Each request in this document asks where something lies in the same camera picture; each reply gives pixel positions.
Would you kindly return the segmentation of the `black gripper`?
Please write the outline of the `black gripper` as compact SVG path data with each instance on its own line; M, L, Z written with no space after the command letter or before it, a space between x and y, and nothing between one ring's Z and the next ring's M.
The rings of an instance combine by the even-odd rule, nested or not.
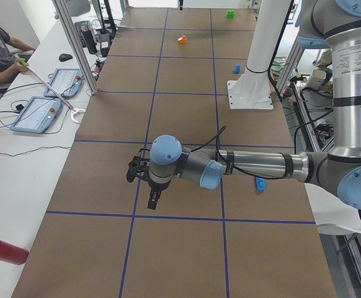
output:
M149 200L148 200L148 209L155 209L158 201L161 197L161 192L167 189L170 185L170 182L166 183L156 183L154 181L150 181L149 186L151 188L150 194L149 194Z

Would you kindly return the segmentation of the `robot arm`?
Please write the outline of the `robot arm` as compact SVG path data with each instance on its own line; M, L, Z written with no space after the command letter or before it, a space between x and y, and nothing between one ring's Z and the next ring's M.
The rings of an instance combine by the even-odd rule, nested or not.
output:
M361 1L304 1L304 37L323 38L332 50L334 146L329 152L289 155L199 148L187 150L171 135L152 144L148 207L154 209L173 177L214 189L223 175L297 179L317 185L361 210Z

